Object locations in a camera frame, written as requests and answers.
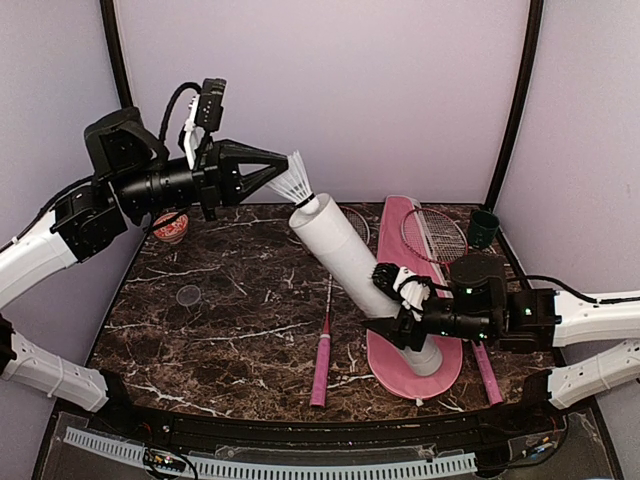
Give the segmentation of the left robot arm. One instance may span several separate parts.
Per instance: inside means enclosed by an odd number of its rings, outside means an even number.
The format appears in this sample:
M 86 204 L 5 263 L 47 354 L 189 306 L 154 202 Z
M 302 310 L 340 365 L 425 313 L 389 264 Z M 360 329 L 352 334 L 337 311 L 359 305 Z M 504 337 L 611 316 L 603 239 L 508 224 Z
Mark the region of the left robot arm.
M 279 153 L 206 136 L 171 159 L 136 107 L 106 115 L 84 132 L 94 173 L 61 190 L 29 227 L 1 249 L 1 303 L 106 249 L 130 223 L 193 205 L 212 220 L 289 166 Z

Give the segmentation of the white shuttlecock tube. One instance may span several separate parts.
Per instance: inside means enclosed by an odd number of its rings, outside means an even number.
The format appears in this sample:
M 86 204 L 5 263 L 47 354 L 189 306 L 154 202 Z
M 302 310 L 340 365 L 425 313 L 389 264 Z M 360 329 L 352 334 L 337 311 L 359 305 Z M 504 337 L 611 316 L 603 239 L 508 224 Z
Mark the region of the white shuttlecock tube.
M 383 294 L 372 281 L 377 259 L 333 198 L 321 193 L 308 206 L 294 211 L 289 226 L 308 250 L 333 275 L 367 319 L 394 317 L 400 310 L 396 301 Z M 367 332 L 367 354 L 376 375 L 392 368 L 409 371 L 410 377 L 440 378 L 459 375 L 462 344 L 429 335 L 416 352 L 395 347 L 381 335 Z

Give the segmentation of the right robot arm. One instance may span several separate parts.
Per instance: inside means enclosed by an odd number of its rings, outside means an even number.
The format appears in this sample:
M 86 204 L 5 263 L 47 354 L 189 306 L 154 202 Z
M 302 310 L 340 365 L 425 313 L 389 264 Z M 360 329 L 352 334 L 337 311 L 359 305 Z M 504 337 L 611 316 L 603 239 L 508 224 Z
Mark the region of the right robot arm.
M 551 351 L 572 344 L 615 340 L 617 346 L 577 364 L 526 378 L 510 424 L 534 432 L 549 416 L 586 397 L 639 376 L 639 295 L 582 294 L 548 278 L 547 287 L 510 292 L 510 278 L 495 257 L 473 254 L 449 266 L 450 282 L 439 285 L 407 267 L 380 263 L 374 285 L 400 306 L 397 314 L 364 321 L 366 329 L 396 347 L 417 349 L 433 334 L 485 341 L 514 354 Z

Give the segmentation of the white shuttlecock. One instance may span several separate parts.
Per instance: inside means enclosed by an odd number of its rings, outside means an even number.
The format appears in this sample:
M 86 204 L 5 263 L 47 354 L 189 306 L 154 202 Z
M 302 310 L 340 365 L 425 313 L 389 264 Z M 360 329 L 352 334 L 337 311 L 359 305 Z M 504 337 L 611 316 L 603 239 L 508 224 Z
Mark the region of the white shuttlecock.
M 302 213 L 311 215 L 320 208 L 313 193 L 303 158 L 298 150 L 287 156 L 288 169 L 267 183 L 280 197 L 292 202 Z

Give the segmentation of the clear plastic tube lid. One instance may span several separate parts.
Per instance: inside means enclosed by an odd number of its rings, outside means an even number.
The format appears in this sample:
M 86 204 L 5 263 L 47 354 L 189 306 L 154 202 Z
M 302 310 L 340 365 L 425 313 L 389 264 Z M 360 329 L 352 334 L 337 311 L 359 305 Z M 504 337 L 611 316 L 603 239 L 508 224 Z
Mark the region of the clear plastic tube lid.
M 201 300 L 201 290 L 196 285 L 185 285 L 176 293 L 176 301 L 179 305 L 190 307 Z

